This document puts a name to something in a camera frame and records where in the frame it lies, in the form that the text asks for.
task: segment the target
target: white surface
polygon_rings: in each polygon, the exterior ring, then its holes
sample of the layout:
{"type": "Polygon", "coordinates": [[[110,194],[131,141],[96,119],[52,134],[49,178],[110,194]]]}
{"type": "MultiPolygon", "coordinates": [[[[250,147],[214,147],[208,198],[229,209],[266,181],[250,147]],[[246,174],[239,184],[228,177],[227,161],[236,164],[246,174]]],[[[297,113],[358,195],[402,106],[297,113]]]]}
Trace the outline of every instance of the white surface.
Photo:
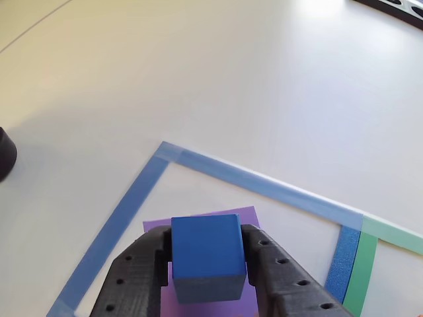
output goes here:
{"type": "Polygon", "coordinates": [[[423,258],[379,241],[362,316],[422,314],[423,258]]]}
{"type": "Polygon", "coordinates": [[[422,53],[350,1],[73,0],[0,54],[0,316],[45,316],[162,140],[423,233],[422,53]]]}

